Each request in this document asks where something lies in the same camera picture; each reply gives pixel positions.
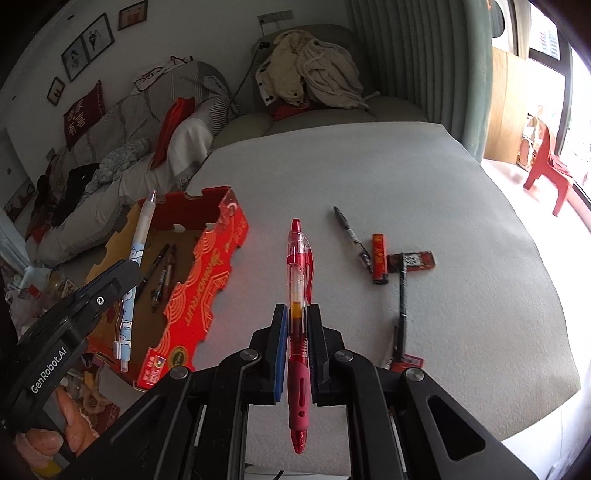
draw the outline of finger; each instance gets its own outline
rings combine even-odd
[[[57,405],[60,407],[60,412],[66,419],[69,426],[74,425],[76,419],[76,410],[78,408],[74,405],[74,401],[62,388],[56,388]]]
[[[36,451],[22,433],[17,433],[14,437],[14,445],[18,453],[33,469],[44,469],[51,462],[51,457]]]
[[[25,437],[36,451],[47,456],[53,456],[59,452],[64,443],[59,433],[49,430],[31,429],[26,432]]]
[[[84,437],[84,440],[82,440],[80,448],[78,448],[78,450],[76,451],[76,456],[79,456],[82,452],[84,452],[84,450],[86,450],[95,440],[96,439],[94,435],[91,433],[90,430],[88,430],[86,436]]]
[[[84,430],[75,427],[66,427],[66,441],[72,452],[77,452],[84,440]]]

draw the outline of white table surface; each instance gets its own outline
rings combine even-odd
[[[481,423],[506,438],[579,387],[556,291],[531,237],[502,193],[440,125],[335,125],[215,151],[187,192],[233,187],[249,222],[233,272],[193,359],[217,365],[268,326],[287,296],[285,249],[299,217],[314,249],[314,302],[345,345],[379,364],[398,311],[395,281],[375,286],[332,206],[369,246],[432,250],[437,267],[408,276],[408,353]],[[303,455],[291,447],[287,401],[251,407],[246,461],[347,475],[343,407],[311,409]]]

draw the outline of floor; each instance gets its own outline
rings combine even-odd
[[[552,215],[556,190],[545,177],[537,180],[528,192],[522,186],[527,172],[521,168],[491,160],[484,160],[482,168],[509,200],[538,246],[563,306],[571,350],[583,384],[591,361],[591,279],[588,275],[591,271],[591,233],[568,203],[559,217]],[[582,409],[589,408],[589,400],[591,394],[584,398],[581,390],[556,411],[503,443],[540,480],[545,480],[553,465],[580,442],[581,428],[585,427],[581,419],[590,417]],[[246,470],[245,480],[272,480],[277,473],[251,466]],[[286,472],[281,479],[298,480],[303,476],[309,480],[345,479],[293,472]]]

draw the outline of person's hand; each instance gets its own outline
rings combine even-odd
[[[63,388],[58,387],[56,395],[61,414],[66,419],[66,442],[70,450],[79,456],[95,441],[96,433]],[[63,443],[64,439],[59,432],[41,429],[31,429],[15,438],[17,450],[35,471],[47,468]]]
[[[88,420],[81,414],[78,406],[63,388],[56,388],[57,404],[61,414],[66,419],[66,441],[70,450],[79,456],[95,441],[92,428]]]

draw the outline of red pen clip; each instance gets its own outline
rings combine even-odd
[[[312,255],[311,248],[306,255],[306,278],[306,302],[310,305],[312,303],[312,280],[314,278],[314,255]]]

